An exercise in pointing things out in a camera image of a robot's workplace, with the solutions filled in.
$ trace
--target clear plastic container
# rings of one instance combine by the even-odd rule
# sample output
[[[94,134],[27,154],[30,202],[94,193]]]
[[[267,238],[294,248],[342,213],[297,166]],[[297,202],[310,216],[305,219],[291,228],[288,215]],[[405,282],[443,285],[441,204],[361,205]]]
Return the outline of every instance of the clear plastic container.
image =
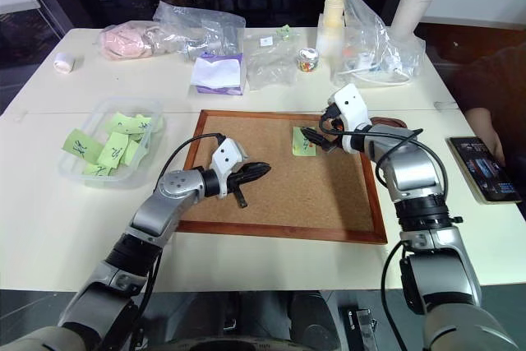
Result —
[[[151,118],[151,128],[140,141],[141,147],[148,149],[148,154],[141,159],[139,156],[141,149],[138,149],[129,166],[120,165],[109,176],[93,176],[82,174],[87,162],[68,152],[63,152],[58,163],[58,172],[64,177],[84,182],[92,187],[139,187],[146,180],[147,170],[151,166],[163,133],[161,129],[152,132],[158,129],[162,112],[162,104],[154,99],[110,98],[104,100],[95,108],[84,125],[77,127],[77,129],[104,144],[108,140],[108,133],[104,130],[104,125],[115,113],[122,113],[128,117],[142,114]]]

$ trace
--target plastic bag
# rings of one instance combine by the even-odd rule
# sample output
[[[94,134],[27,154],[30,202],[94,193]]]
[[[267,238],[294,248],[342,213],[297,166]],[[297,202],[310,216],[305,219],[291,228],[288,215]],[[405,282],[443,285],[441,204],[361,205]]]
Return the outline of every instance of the plastic bag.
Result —
[[[102,55],[111,60],[148,58],[170,53],[174,45],[173,37],[152,21],[129,21],[108,26],[100,32],[98,44]]]
[[[413,36],[406,42],[396,42],[363,0],[344,0],[344,10],[344,50],[341,58],[333,59],[333,84],[367,81],[402,85],[418,75],[426,49],[423,40]]]
[[[271,84],[292,85],[296,81],[299,35],[290,30],[278,32],[245,38],[250,90],[260,90]]]
[[[204,52],[221,56],[243,52],[246,22],[241,16],[159,2],[154,21],[172,38],[174,50],[191,60]]]

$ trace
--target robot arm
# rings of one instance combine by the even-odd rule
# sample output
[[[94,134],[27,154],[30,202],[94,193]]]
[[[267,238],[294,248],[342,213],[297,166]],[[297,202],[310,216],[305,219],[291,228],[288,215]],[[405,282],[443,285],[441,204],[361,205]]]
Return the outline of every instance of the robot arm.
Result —
[[[265,163],[242,164],[242,147],[226,138],[212,155],[208,170],[196,168],[166,173],[117,241],[61,315],[58,327],[37,330],[0,349],[74,350],[120,349],[142,311],[132,301],[153,273],[163,247],[182,213],[205,197],[224,198],[239,185],[263,176]]]
[[[431,158],[409,141],[392,150],[413,131],[372,126],[352,84],[336,92],[329,104],[321,117],[322,130],[339,135],[345,151],[364,152],[383,171],[402,228],[400,239],[410,252],[400,260],[404,296],[411,310],[426,316],[424,348],[518,349],[495,318],[480,308],[480,285],[453,225],[462,219],[450,217]],[[344,130],[324,129],[329,119]]]

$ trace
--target person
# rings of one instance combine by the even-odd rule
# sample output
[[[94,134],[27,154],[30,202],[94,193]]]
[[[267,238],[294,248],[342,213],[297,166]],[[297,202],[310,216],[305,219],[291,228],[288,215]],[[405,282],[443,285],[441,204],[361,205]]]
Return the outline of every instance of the person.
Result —
[[[457,72],[448,84],[469,126],[523,198],[526,219],[526,43],[504,48]]]

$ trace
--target phone screen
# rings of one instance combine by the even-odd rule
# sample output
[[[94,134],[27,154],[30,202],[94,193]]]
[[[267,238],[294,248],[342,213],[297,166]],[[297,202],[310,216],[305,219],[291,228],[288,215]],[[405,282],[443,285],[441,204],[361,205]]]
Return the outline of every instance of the phone screen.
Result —
[[[478,137],[451,137],[449,140],[487,201],[521,200],[504,169],[482,140]]]

